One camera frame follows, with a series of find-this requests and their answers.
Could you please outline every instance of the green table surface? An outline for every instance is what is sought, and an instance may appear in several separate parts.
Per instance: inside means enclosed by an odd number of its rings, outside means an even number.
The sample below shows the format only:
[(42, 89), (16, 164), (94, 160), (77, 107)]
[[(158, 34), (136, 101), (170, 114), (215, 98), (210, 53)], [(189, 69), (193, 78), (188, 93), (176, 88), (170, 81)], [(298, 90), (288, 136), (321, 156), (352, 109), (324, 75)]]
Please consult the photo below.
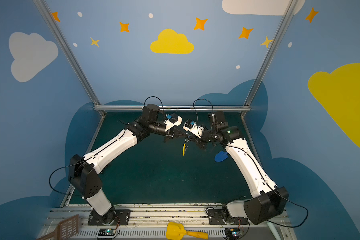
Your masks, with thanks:
[[(107, 113), (92, 150), (122, 131), (124, 125), (119, 119), (130, 122), (140, 114)], [(188, 118), (196, 120), (195, 112), (177, 114), (183, 118), (183, 123)], [(210, 126), (207, 113), (198, 114), (198, 124)], [(225, 117), (230, 126), (238, 126), (247, 138), (239, 113), (225, 112)], [(123, 152), (103, 170), (100, 174), (103, 191), (112, 204), (224, 203), (240, 197), (251, 197), (243, 175), (230, 156), (222, 162), (214, 161), (215, 155), (223, 150), (221, 145), (213, 147), (208, 144), (202, 150), (194, 142), (189, 142), (183, 156), (185, 138), (163, 140), (164, 136), (151, 134)], [(81, 197), (72, 196), (70, 204), (87, 202)]]

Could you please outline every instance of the blue wall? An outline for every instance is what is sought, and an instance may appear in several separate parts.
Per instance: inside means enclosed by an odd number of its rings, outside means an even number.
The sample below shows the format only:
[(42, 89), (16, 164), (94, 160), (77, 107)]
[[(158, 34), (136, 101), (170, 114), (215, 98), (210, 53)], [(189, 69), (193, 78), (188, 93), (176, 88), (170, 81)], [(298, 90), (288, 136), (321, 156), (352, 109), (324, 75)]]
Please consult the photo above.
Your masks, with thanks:
[[(306, 0), (246, 115), (265, 170), (310, 210), (298, 239), (360, 239), (360, 148), (307, 86), (316, 72), (350, 63), (360, 63), (360, 1)], [(299, 223), (304, 210), (287, 207)]]
[[(0, 229), (14, 228), (0, 239), (34, 239), (63, 197), (51, 193), (50, 173), (85, 152), (99, 115), (59, 47), (36, 76), (17, 81), (9, 49), (14, 32), (57, 43), (32, 0), (0, 1)], [(56, 172), (52, 185), (65, 191), (64, 177)]]
[[(256, 77), (267, 51), (261, 44), (266, 36), (273, 38), (281, 20), (281, 16), (230, 14), (221, 0), (47, 2), (51, 12), (58, 13), (58, 25), (102, 104), (142, 103), (155, 95), (164, 104), (182, 105), (209, 93), (228, 94)], [(194, 30), (196, 18), (208, 19), (204, 31)], [(129, 32), (121, 32), (119, 22), (129, 23)], [(239, 39), (243, 27), (253, 28), (248, 39)], [(194, 50), (152, 52), (151, 43), (167, 28), (184, 34)], [(99, 40), (99, 47), (91, 45), (91, 38)]]

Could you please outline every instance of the brown slotted spatula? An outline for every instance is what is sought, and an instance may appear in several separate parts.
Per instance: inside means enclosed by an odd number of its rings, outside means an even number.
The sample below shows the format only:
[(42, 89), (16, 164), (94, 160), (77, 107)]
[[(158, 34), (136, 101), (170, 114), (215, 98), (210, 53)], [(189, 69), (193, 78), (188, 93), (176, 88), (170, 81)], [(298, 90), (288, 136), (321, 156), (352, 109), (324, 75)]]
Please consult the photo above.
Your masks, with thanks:
[(190, 232), (184, 229), (181, 223), (170, 222), (167, 226), (167, 233), (165, 236), (170, 240), (180, 240), (184, 235), (208, 239), (208, 233), (205, 232)]
[(66, 240), (74, 236), (76, 233), (78, 233), (78, 231), (79, 231), (79, 215), (76, 214), (73, 217), (60, 221), (52, 233), (49, 233), (44, 237), (38, 238), (36, 240), (46, 240), (51, 237), (55, 238), (55, 240)]

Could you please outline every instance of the yellow toy shovel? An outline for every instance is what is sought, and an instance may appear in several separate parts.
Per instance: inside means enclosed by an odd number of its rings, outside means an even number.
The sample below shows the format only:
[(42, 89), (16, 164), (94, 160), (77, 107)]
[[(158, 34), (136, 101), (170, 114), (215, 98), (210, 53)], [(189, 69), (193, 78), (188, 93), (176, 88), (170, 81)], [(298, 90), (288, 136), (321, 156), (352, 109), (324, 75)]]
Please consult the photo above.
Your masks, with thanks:
[(205, 232), (190, 232), (184, 229), (181, 223), (170, 222), (167, 226), (167, 234), (165, 235), (170, 240), (180, 240), (184, 235), (208, 239), (208, 233)]

